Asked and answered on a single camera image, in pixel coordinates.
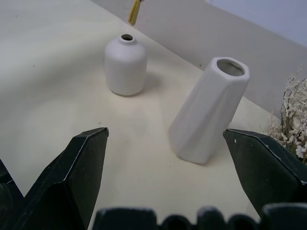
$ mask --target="round white vase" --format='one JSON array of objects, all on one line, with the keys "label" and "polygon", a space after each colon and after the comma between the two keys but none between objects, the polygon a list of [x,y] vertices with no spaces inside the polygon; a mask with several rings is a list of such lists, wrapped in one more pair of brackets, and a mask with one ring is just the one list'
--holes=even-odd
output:
[{"label": "round white vase", "polygon": [[211,60],[169,128],[177,156],[205,163],[216,152],[248,81],[249,70],[242,62],[231,57]]},{"label": "round white vase", "polygon": [[146,67],[146,49],[132,35],[123,34],[106,46],[106,82],[112,92],[124,96],[140,92],[145,84]]}]

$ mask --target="geometric faceted vase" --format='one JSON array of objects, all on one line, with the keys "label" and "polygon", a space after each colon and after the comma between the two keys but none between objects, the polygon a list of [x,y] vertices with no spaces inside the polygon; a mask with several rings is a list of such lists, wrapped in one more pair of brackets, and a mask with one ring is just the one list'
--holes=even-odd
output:
[{"label": "geometric faceted vase", "polygon": [[176,155],[205,163],[215,153],[249,81],[248,67],[231,58],[211,60],[169,128]]}]

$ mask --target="ceramic vase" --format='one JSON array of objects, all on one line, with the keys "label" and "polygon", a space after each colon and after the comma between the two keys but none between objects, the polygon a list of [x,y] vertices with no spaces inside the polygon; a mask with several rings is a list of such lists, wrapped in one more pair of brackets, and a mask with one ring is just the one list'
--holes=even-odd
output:
[{"label": "ceramic vase", "polygon": [[169,128],[178,157],[205,163],[216,152],[248,81],[245,64],[230,57],[211,60]]},{"label": "ceramic vase", "polygon": [[146,49],[132,35],[123,34],[106,46],[106,83],[112,92],[124,96],[140,92],[145,83],[146,67]]}]

